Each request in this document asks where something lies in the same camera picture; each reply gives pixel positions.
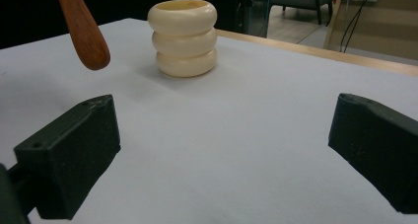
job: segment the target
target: wooden stick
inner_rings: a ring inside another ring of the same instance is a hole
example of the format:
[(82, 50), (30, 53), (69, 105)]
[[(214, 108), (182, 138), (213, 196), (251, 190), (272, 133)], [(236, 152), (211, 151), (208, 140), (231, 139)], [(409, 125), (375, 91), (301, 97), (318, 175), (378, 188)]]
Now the wooden stick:
[(105, 68), (110, 62), (110, 53), (84, 1), (59, 0), (59, 3), (80, 60), (91, 70)]

